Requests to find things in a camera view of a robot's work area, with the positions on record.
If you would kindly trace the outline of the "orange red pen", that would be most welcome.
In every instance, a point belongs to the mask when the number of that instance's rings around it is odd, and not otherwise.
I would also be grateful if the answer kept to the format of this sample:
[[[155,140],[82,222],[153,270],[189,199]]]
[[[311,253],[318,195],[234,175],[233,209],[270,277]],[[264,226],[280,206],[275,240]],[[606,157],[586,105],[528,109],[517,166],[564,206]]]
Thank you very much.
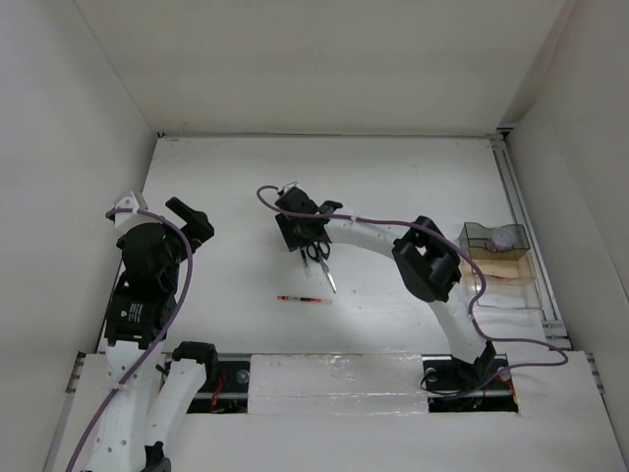
[[[276,300],[281,301],[281,302],[306,303],[306,304],[323,305],[323,306],[332,305],[332,300],[316,298],[316,297],[278,295],[276,296]]]

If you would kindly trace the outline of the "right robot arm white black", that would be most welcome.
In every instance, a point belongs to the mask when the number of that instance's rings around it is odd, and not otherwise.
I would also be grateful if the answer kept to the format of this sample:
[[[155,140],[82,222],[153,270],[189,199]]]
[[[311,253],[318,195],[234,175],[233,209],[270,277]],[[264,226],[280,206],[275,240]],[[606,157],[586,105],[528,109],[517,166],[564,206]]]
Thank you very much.
[[[295,184],[279,189],[270,207],[288,250],[318,263],[331,289],[336,285],[327,260],[334,244],[394,261],[405,288],[429,305],[448,341],[451,360],[446,371],[455,376],[455,384],[441,394],[470,393],[492,381],[497,372],[492,366],[493,341],[480,331],[459,287],[463,253],[431,219],[408,222],[349,214],[338,202],[316,204]]]

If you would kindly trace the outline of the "green pen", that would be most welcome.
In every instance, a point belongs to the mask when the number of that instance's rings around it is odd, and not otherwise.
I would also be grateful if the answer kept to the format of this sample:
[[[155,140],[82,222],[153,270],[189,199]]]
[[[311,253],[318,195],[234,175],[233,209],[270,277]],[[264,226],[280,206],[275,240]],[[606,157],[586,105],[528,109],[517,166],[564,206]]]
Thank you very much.
[[[310,279],[312,277],[310,258],[308,257],[307,252],[304,249],[300,250],[300,256],[303,263],[306,279]]]

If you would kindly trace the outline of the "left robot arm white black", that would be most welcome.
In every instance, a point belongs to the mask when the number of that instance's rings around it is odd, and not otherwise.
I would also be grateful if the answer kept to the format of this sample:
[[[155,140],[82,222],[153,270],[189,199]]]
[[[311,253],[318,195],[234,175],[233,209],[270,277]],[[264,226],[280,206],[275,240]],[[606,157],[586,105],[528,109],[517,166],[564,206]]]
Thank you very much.
[[[193,280],[194,254],[214,235],[207,215],[176,197],[166,207],[183,227],[128,196],[108,210],[121,236],[124,270],[105,317],[109,391],[93,413],[68,461],[72,471],[89,439],[87,471],[169,471],[169,448],[198,391],[218,381],[213,344],[184,341],[154,388],[163,343],[181,312]]]

